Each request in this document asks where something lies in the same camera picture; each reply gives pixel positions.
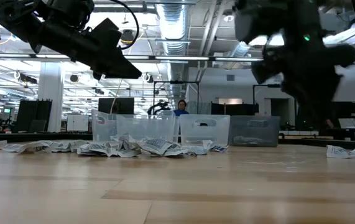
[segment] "plastic storage container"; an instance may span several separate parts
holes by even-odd
[[[109,141],[126,133],[136,140],[145,137],[164,138],[168,141],[176,139],[174,114],[122,115],[106,114],[96,110],[91,114],[94,141]]]
[[[276,147],[279,130],[278,116],[232,116],[229,143],[232,146]]]
[[[228,144],[230,115],[180,115],[182,145],[202,144],[202,140],[216,141],[225,146]]]

